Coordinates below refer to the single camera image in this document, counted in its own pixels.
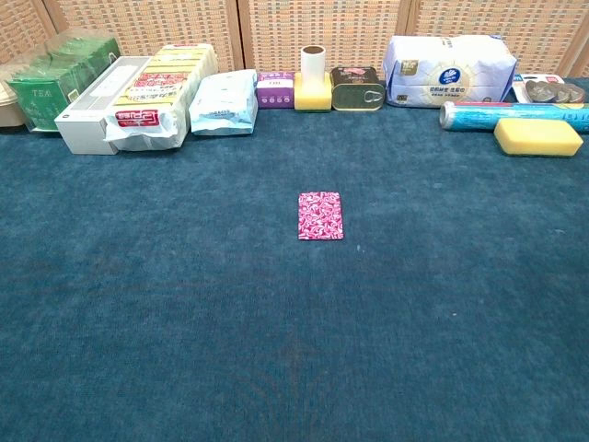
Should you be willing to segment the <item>pink patterned card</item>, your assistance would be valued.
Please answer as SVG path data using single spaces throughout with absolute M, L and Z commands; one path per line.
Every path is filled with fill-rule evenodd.
M 298 238 L 344 238 L 341 196 L 338 192 L 303 192 L 298 196 Z

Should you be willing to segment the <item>yellow scouring sponge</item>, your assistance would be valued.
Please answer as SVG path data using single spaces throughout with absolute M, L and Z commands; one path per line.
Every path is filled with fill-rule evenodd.
M 332 108 L 332 84 L 328 72 L 324 73 L 321 87 L 303 85 L 301 72 L 294 74 L 294 109 L 307 112 L 328 112 Z
M 573 157 L 583 144 L 567 122 L 557 120 L 501 118 L 493 134 L 511 156 Z

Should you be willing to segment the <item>small purple box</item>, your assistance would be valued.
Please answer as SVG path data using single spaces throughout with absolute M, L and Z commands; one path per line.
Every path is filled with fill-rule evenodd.
M 292 72 L 259 72 L 256 97 L 261 109 L 289 109 L 294 106 L 294 78 Z

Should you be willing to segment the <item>light blue wet wipes pack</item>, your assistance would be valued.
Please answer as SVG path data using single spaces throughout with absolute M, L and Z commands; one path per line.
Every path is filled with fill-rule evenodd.
M 252 134 L 259 108 L 256 85 L 254 69 L 205 77 L 189 107 L 191 132 L 200 136 Z

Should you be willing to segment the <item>black gold luncheon meat can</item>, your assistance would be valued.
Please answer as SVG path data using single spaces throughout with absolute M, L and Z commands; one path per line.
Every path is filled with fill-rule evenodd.
M 336 111 L 377 111 L 386 89 L 373 66 L 338 66 L 330 71 L 332 108 Z

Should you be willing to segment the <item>teal felt table cover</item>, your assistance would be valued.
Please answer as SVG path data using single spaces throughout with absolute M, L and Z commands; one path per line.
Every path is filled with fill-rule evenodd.
M 338 192 L 344 238 L 300 240 Z M 589 442 L 589 136 L 261 110 L 76 156 L 0 130 L 0 442 Z

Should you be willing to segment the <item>cardboard paper tube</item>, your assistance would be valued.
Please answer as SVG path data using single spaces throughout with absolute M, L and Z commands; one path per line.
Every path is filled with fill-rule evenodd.
M 320 45 L 307 45 L 300 51 L 301 77 L 305 86 L 322 85 L 325 77 L 326 50 Z

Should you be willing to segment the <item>yellow sponge multipack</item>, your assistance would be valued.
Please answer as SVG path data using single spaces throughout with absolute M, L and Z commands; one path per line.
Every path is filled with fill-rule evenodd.
M 199 85 L 217 73 L 211 44 L 163 46 L 109 106 L 105 140 L 120 151 L 181 147 Z

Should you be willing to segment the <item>woven bamboo folding screen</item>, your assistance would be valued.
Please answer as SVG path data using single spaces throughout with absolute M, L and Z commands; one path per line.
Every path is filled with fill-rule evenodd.
M 522 73 L 589 77 L 589 0 L 0 0 L 0 64 L 71 27 L 104 29 L 125 55 L 213 45 L 224 71 L 382 63 L 395 35 L 501 37 Z

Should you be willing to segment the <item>white blue tissue pack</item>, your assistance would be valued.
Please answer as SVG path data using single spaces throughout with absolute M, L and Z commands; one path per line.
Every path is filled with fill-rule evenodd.
M 439 108 L 445 102 L 501 102 L 516 58 L 490 35 L 393 36 L 383 60 L 387 103 Z

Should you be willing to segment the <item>white power strip box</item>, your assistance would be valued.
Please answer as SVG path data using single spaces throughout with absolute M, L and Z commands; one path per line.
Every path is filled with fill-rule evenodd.
M 118 153 L 117 148 L 105 140 L 105 115 L 149 61 L 149 56 L 118 58 L 54 119 L 72 154 L 109 156 Z

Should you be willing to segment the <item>clear box green tea bags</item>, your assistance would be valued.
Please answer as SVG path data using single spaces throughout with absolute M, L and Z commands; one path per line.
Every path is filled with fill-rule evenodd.
M 55 132 L 55 118 L 119 57 L 116 36 L 70 28 L 0 67 L 32 131 Z

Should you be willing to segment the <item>correction tape blister pack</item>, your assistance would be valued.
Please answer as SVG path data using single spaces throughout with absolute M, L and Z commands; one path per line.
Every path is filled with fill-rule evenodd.
M 585 103 L 585 91 L 553 74 L 517 74 L 512 90 L 520 103 Z

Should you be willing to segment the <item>beige lidded lunch box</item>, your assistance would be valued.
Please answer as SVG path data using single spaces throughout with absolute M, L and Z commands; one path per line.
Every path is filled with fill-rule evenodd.
M 25 125 L 27 118 L 20 108 L 13 89 L 0 79 L 0 128 Z

